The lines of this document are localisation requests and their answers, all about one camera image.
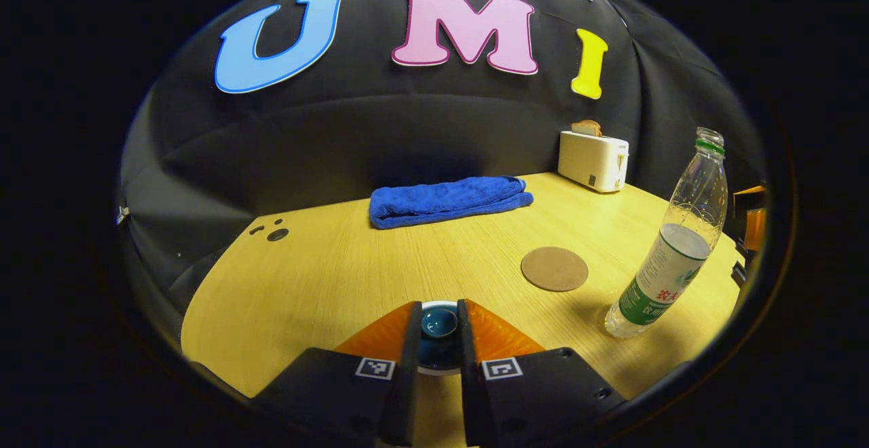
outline letter m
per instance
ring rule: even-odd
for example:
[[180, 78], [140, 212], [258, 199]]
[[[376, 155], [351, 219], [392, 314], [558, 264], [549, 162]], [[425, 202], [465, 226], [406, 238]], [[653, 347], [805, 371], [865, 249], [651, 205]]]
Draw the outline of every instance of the letter m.
[[465, 0], [409, 0], [407, 36], [403, 46], [392, 52], [393, 61], [411, 67], [430, 67], [449, 59], [449, 51], [438, 42], [438, 26], [462, 57], [472, 64], [496, 34], [496, 48], [486, 59], [492, 67], [509, 73], [533, 75], [537, 62], [531, 57], [531, 28], [534, 7], [522, 0], [489, 0], [480, 12]]

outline table surface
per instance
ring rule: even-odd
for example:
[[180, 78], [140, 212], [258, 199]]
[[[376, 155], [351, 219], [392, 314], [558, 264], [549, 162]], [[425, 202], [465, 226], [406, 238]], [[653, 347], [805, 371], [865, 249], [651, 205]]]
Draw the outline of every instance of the table surface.
[[[184, 354], [255, 396], [308, 347], [333, 349], [412, 300], [466, 297], [546, 349], [573, 348], [633, 398], [694, 358], [726, 323], [739, 294], [730, 272], [744, 260], [722, 235], [653, 327], [632, 339], [609, 336], [606, 310], [649, 251], [667, 202], [630, 185], [599, 194], [557, 173], [521, 178], [531, 206], [441, 223], [374, 229], [367, 199], [255, 219], [248, 230], [265, 229], [242, 232], [193, 296]], [[289, 235], [267, 240], [280, 228]], [[519, 264], [541, 246], [581, 256], [586, 283], [567, 293], [528, 283]], [[459, 376], [422, 375], [419, 389], [414, 445], [465, 446]]]

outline blue towel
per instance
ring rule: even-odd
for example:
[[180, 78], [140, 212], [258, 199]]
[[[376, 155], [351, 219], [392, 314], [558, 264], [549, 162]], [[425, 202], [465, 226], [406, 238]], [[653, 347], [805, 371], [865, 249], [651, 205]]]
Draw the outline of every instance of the blue towel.
[[445, 184], [383, 187], [371, 194], [369, 214], [378, 229], [505, 212], [534, 196], [514, 176], [472, 176]]

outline white toaster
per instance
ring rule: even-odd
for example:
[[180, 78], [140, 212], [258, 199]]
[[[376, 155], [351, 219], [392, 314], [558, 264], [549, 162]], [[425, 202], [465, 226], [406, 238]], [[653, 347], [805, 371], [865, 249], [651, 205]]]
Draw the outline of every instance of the white toaster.
[[596, 191], [620, 191], [627, 175], [627, 141], [562, 130], [558, 173]]

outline water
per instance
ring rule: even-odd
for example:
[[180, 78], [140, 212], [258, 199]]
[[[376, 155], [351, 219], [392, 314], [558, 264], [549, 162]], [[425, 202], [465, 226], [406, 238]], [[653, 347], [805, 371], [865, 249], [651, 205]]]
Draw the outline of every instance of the water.
[[652, 245], [652, 250], [649, 251], [646, 260], [640, 266], [640, 270], [628, 289], [636, 287], [644, 294], [643, 299], [660, 297], [661, 291], [667, 293], [664, 297], [670, 293], [675, 293], [676, 296], [667, 305], [658, 305], [656, 302], [656, 305], [652, 307], [655, 309], [656, 315], [654, 317], [648, 316], [646, 319], [649, 321], [648, 324], [636, 324], [629, 321], [621, 312], [621, 307], [618, 305], [620, 300], [616, 300], [609, 308], [609, 312], [606, 313], [604, 321], [606, 330], [615, 337], [632, 337], [643, 333], [654, 324], [657, 318], [661, 317], [670, 303], [676, 302], [676, 299], [682, 296], [683, 291], [693, 281], [710, 253], [709, 244], [692, 229], [677, 223], [662, 225], [661, 233]]

